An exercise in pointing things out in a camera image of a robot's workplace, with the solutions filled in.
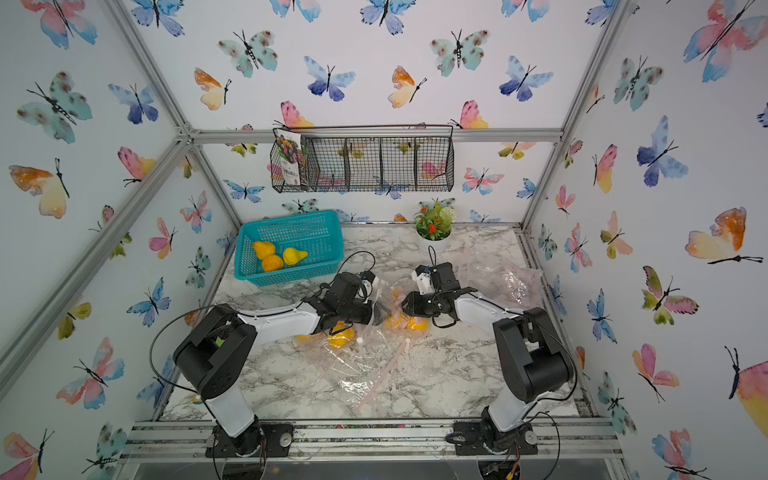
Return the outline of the yellow-green pear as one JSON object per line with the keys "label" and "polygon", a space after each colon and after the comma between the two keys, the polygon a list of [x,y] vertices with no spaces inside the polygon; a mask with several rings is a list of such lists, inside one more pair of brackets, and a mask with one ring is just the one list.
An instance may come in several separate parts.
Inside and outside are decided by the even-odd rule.
{"label": "yellow-green pear", "polygon": [[287,266],[297,266],[309,256],[307,251],[298,250],[293,247],[286,248],[282,253],[283,263]]}

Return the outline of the yellow pear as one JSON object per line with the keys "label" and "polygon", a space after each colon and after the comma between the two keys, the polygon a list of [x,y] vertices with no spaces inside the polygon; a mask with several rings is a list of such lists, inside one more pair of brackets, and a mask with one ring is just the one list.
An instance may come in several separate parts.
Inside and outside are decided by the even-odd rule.
{"label": "yellow pear", "polygon": [[283,259],[276,255],[268,255],[261,260],[262,269],[265,273],[276,272],[284,268]]}

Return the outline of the orange pear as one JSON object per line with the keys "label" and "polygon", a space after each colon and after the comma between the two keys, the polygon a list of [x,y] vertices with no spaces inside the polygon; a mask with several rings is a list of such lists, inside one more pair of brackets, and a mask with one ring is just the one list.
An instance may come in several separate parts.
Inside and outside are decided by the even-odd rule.
{"label": "orange pear", "polygon": [[267,241],[253,242],[252,249],[258,260],[264,260],[276,254],[276,246]]}

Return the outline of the clear zip-top bag with pears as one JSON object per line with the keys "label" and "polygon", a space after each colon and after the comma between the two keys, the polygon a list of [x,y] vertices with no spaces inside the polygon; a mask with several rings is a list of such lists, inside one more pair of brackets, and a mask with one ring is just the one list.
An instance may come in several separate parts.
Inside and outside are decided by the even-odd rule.
{"label": "clear zip-top bag with pears", "polygon": [[466,249],[459,262],[459,281],[491,301],[512,307],[544,307],[542,271],[521,267],[500,255]]}

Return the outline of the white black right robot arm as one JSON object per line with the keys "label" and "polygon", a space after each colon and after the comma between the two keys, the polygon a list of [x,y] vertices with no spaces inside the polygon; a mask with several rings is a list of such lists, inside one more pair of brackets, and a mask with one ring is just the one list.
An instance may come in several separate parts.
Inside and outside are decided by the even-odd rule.
{"label": "white black right robot arm", "polygon": [[491,436],[508,434],[543,407],[573,396],[558,394],[567,385],[576,387],[576,367],[546,310],[504,306],[463,287],[448,262],[420,265],[411,278],[416,289],[402,301],[404,313],[430,320],[448,316],[453,325],[466,323],[493,335],[504,386],[483,411]]}

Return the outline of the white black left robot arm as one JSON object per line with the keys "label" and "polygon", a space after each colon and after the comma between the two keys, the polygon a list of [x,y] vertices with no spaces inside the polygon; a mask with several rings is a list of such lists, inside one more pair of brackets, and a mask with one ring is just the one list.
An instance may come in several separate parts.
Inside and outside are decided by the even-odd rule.
{"label": "white black left robot arm", "polygon": [[342,272],[317,292],[282,309],[207,307],[172,359],[225,438],[253,450],[261,443],[262,432],[238,385],[252,348],[296,336],[331,336],[357,324],[374,325],[381,318],[374,306],[380,286],[370,271]]}

